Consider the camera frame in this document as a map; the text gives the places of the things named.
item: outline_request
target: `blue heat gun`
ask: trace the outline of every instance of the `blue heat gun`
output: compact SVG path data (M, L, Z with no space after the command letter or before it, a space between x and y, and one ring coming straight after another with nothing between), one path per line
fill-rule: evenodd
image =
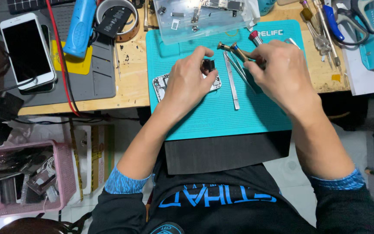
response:
M96 0L77 0L71 16L69 34L63 51L84 58L87 43L92 35L92 23L96 11Z

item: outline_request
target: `human hand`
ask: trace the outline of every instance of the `human hand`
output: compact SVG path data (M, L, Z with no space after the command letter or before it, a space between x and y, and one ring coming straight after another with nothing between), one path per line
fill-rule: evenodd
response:
M251 53L256 61L266 60L262 70L255 62L243 65L252 74L263 92L290 117L303 117L321 109L321 99L315 92L302 50L297 46L271 40Z
M157 105L173 120L178 122L210 91L218 74L217 70L204 71L204 79L200 67L204 56L211 57L214 52L204 46L198 46L194 52L178 60L169 73L165 96Z

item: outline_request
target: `phone battery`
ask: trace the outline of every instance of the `phone battery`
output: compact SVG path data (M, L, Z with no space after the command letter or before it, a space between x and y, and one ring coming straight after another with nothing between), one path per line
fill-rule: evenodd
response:
M115 38L122 32L123 27L131 15L132 10L123 6L113 7L105 12L105 18L96 27L95 31L108 37Z

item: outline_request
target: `forearm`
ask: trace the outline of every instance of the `forearm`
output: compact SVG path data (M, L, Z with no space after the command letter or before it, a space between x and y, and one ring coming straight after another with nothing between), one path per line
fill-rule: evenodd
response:
M160 103L119 160L118 171L131 179L147 178L165 136L177 121Z
M303 170L321 179L340 179L355 169L321 102L291 116L295 147Z

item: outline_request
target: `clear plastic box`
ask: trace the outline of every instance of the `clear plastic box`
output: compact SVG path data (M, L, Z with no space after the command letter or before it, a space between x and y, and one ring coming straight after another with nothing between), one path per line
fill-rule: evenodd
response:
M184 42L246 27L252 21L248 0L235 1L243 2L243 11L237 11L236 17L233 17L231 10L202 6L198 22L191 23L194 10L199 6L200 0L154 0L164 44ZM166 10L160 15L161 7L165 7ZM183 13L183 16L172 16L172 13ZM194 31L193 26L197 26L198 30Z

